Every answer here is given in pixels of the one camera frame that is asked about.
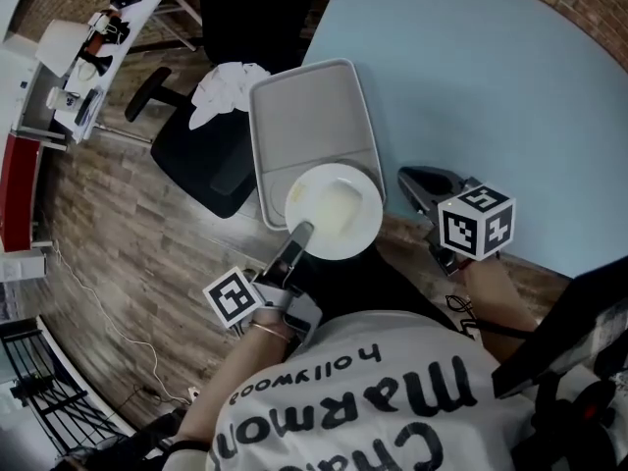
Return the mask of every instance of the white cloth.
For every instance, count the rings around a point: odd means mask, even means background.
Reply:
[[[175,451],[164,470],[511,470],[534,404],[495,399],[497,366],[422,316],[337,318],[234,392],[209,453]]]
[[[189,128],[195,130],[207,124],[218,114],[234,109],[248,112],[248,91],[270,73],[254,63],[223,63],[205,76],[192,95],[196,107],[189,119]]]

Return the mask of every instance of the black metal rack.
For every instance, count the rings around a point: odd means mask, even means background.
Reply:
[[[30,406],[60,454],[125,436],[59,362],[35,319],[0,325],[0,340],[17,375],[12,394]]]

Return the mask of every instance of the light blue table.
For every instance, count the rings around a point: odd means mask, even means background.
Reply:
[[[506,251],[567,276],[628,254],[628,74],[538,0],[332,0],[305,58],[356,65],[387,211],[404,165],[517,198]]]

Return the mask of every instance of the black office chair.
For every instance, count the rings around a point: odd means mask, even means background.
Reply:
[[[275,74],[299,65],[299,34],[311,0],[200,0],[205,53],[214,64],[257,63]],[[160,68],[137,91],[125,116],[132,122],[152,98],[177,110],[153,141],[157,165],[221,218],[232,216],[256,187],[248,114],[234,110],[191,131],[196,107],[162,85]]]

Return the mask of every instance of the white tray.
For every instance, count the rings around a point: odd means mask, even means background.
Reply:
[[[386,201],[371,121],[350,61],[334,59],[274,75],[256,83],[249,97],[257,189],[270,229],[288,228],[288,191],[319,164],[358,168]]]

